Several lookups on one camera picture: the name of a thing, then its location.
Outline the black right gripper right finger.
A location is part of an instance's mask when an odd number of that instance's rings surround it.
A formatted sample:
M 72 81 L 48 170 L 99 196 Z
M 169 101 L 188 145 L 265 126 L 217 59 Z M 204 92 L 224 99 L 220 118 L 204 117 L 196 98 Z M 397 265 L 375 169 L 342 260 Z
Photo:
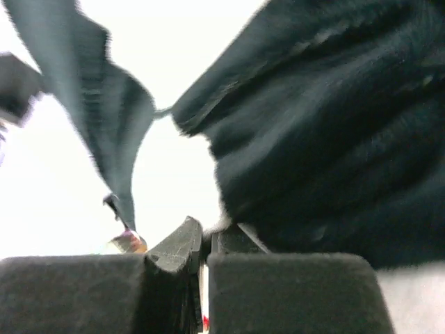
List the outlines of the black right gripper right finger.
M 270 253 L 243 226 L 215 234 L 207 259 L 212 333 L 388 334 L 375 273 L 342 253 Z

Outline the black and white checkered pillowcase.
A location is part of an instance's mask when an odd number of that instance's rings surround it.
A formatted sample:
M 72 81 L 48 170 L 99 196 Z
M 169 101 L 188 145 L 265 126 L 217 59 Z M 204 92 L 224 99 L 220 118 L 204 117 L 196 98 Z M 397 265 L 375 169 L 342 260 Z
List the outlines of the black and white checkered pillowcase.
M 135 230 L 152 97 L 74 1 L 4 5 Z M 224 220 L 270 250 L 444 259 L 443 1 L 269 1 L 167 114 L 208 140 Z

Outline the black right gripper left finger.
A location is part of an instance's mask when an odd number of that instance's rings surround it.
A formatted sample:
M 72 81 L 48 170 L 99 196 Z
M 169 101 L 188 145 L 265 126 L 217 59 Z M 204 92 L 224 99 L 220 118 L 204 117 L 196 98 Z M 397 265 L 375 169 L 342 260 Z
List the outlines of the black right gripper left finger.
M 1 261 L 2 333 L 199 333 L 202 227 L 145 254 Z

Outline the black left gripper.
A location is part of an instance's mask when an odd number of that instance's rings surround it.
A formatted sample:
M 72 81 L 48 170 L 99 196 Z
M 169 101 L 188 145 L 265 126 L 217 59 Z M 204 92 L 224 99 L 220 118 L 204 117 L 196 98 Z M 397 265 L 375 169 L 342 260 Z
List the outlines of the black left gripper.
M 31 100 L 45 93 L 42 75 L 10 52 L 1 52 L 1 119 L 23 125 Z

